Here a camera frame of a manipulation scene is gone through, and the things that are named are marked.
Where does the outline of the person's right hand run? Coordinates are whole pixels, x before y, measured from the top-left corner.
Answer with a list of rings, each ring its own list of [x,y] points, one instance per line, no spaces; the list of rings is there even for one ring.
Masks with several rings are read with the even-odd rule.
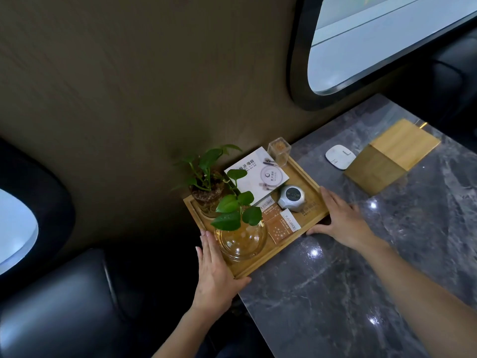
[[[358,252],[379,242],[362,218],[356,205],[350,205],[336,193],[320,188],[322,199],[329,210],[331,223],[334,225],[334,238],[337,242]]]

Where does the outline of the person's left hand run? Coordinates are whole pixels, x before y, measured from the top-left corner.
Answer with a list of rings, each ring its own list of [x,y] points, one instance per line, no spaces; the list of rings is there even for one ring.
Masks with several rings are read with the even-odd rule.
[[[201,248],[196,247],[199,261],[199,282],[196,287],[194,302],[209,302],[211,305],[217,301],[218,304],[225,304],[226,301],[233,301],[236,295],[232,295],[232,279],[235,279],[233,273],[227,266],[218,242],[214,237],[214,262],[205,270],[200,269]]]

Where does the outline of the wooden serving tray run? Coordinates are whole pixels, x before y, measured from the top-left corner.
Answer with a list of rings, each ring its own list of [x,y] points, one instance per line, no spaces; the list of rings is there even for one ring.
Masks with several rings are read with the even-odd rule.
[[[249,276],[329,215],[319,185],[292,157],[284,166],[284,172],[289,176],[284,186],[301,190],[304,202],[296,211],[282,209],[278,205],[281,192],[274,191],[258,204],[265,209],[261,213],[262,220],[255,226],[240,221],[240,227],[234,231],[217,229],[212,225],[213,219],[204,215],[192,196],[183,200],[197,226],[213,233],[235,278]]]

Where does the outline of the person's left forearm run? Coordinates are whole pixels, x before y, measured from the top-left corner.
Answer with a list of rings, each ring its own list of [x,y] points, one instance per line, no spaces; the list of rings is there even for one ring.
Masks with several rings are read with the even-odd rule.
[[[151,358],[194,358],[212,325],[229,310],[231,303],[194,302]]]

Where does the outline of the person's right forearm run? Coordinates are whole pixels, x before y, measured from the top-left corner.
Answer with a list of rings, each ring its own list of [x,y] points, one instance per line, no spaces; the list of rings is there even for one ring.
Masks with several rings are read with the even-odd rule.
[[[433,358],[477,358],[477,311],[371,234],[356,250],[373,268],[402,317]]]

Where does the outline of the white and orange card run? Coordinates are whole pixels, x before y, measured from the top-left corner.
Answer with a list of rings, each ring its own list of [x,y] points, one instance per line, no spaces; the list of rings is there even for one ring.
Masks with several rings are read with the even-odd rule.
[[[301,226],[295,219],[295,216],[293,215],[292,211],[290,211],[289,209],[285,209],[280,213],[280,215],[284,223],[286,223],[286,225],[288,226],[288,229],[291,231],[291,233],[294,233],[301,229]]]

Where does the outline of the large round glass vase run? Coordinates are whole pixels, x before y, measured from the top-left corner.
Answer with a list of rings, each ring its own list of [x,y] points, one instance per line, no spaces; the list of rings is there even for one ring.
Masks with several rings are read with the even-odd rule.
[[[244,261],[257,256],[264,249],[268,230],[264,220],[250,226],[242,222],[235,231],[215,229],[214,236],[224,258],[230,261]]]

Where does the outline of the grey round desk clock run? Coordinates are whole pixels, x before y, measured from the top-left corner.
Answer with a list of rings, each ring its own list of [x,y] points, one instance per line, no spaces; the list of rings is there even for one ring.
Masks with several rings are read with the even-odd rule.
[[[284,185],[280,189],[278,206],[282,209],[289,209],[292,212],[300,212],[306,203],[305,192],[295,185]]]

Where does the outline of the green pothos plant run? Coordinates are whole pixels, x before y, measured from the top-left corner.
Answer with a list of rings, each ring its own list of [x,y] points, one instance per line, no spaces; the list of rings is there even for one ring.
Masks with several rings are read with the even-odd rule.
[[[238,180],[247,176],[244,169],[230,169],[227,173],[229,182],[232,181],[232,194],[222,198],[216,208],[218,216],[213,219],[211,226],[221,231],[236,231],[244,222],[249,226],[257,226],[262,221],[259,207],[252,206],[254,195],[251,191],[240,192]]]
[[[212,192],[216,188],[215,186],[224,180],[222,174],[214,171],[213,167],[222,156],[230,155],[229,150],[243,152],[235,144],[224,144],[217,148],[209,149],[202,155],[194,154],[182,157],[175,165],[188,166],[190,173],[183,182],[173,189],[191,186],[201,191]]]

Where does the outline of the orange printed card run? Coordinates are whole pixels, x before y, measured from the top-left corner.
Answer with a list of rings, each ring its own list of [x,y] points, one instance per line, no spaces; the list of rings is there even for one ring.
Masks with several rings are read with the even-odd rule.
[[[268,233],[276,245],[279,245],[292,235],[292,230],[282,216],[282,209],[276,202],[261,208],[262,219],[264,220]]]

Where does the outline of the small glass vase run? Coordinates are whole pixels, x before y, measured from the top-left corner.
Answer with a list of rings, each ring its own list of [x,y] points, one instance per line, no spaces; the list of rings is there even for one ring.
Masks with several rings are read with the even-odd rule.
[[[223,197],[227,194],[223,181],[214,182],[211,191],[205,191],[193,185],[189,186],[189,190],[205,217],[214,219],[219,215],[216,209]]]

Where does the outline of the white square flat device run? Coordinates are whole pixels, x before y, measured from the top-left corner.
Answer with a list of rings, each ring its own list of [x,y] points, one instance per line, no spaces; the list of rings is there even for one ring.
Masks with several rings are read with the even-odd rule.
[[[355,160],[356,155],[343,145],[337,144],[325,153],[325,158],[334,167],[346,170]]]

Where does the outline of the white printed card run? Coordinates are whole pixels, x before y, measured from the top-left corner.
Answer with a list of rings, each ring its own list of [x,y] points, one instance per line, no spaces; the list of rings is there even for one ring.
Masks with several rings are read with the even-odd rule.
[[[254,200],[251,205],[256,205],[289,181],[289,176],[262,146],[225,169],[224,172],[228,175],[231,170],[238,169],[245,170],[247,175],[238,179],[236,187],[241,193],[252,192]]]

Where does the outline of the clear plastic toothpick holder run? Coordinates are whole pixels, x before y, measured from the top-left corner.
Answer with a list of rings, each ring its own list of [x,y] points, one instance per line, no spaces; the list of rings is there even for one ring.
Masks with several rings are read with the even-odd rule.
[[[287,164],[290,152],[291,145],[283,137],[269,142],[267,153],[280,168]]]

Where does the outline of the wooden tissue box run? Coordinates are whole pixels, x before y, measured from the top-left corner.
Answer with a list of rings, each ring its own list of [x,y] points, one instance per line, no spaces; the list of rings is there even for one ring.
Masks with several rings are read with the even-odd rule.
[[[406,119],[375,138],[344,171],[369,196],[407,174],[440,144],[440,140]]]

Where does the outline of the black leather seat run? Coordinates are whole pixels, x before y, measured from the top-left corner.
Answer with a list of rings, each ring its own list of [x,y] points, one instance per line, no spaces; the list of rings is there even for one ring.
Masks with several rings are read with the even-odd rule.
[[[386,97],[477,154],[477,27],[413,63]]]
[[[138,251],[89,249],[0,301],[0,358],[150,358]]]

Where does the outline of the rounded window with black frame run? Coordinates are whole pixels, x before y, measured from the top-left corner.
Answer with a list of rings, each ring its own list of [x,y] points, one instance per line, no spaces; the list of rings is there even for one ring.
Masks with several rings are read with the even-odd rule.
[[[55,174],[0,138],[0,296],[26,284],[63,247],[76,220]]]
[[[297,0],[289,95],[304,110],[326,108],[476,18],[477,0]]]

